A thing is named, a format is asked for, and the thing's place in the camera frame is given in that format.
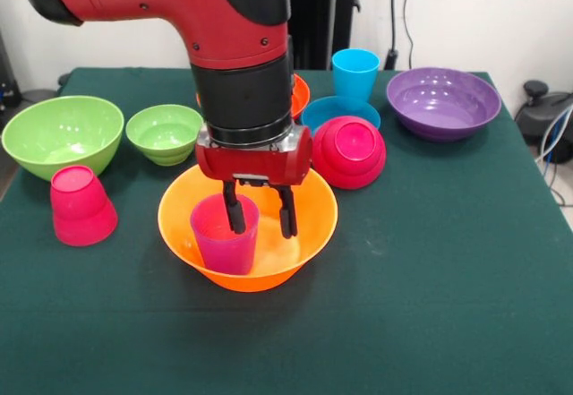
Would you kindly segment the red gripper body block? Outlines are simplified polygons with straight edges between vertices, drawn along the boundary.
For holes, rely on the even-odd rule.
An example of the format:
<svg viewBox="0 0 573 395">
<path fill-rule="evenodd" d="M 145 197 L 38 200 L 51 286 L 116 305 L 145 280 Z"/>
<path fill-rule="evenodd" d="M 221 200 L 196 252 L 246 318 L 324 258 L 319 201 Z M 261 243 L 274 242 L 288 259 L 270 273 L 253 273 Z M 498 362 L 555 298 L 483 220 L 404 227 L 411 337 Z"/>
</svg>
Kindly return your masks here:
<svg viewBox="0 0 573 395">
<path fill-rule="evenodd" d="M 195 143 L 195 156 L 202 173 L 225 182 L 299 185 L 310 170 L 311 155 L 312 134 L 302 125 L 292 125 L 278 140 L 251 148 L 222 146 L 203 126 Z"/>
</svg>

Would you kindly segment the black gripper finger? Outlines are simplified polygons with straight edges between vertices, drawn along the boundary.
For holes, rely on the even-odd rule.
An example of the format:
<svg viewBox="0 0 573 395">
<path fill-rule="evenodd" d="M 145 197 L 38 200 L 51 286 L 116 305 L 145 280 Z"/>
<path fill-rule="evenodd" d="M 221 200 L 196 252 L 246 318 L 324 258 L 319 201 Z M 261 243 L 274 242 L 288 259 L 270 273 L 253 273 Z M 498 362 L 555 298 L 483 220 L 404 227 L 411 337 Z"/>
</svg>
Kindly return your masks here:
<svg viewBox="0 0 573 395">
<path fill-rule="evenodd" d="M 298 228 L 293 191 L 289 185 L 274 185 L 273 188 L 278 192 L 279 199 L 281 200 L 279 219 L 282 236 L 286 239 L 296 236 L 298 234 Z"/>
<path fill-rule="evenodd" d="M 238 235 L 246 230 L 242 204 L 235 193 L 235 181 L 223 182 L 223 199 L 230 229 Z"/>
</svg>

